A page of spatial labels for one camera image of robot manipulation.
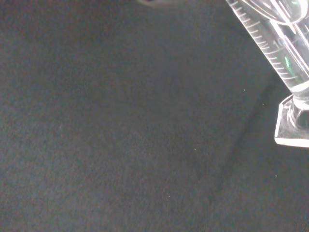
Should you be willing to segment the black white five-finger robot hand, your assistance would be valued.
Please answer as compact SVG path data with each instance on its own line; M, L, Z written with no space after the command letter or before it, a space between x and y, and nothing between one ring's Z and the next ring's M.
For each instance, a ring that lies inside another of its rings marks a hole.
M241 3L280 25L293 25L302 21L309 7L307 0L242 0Z

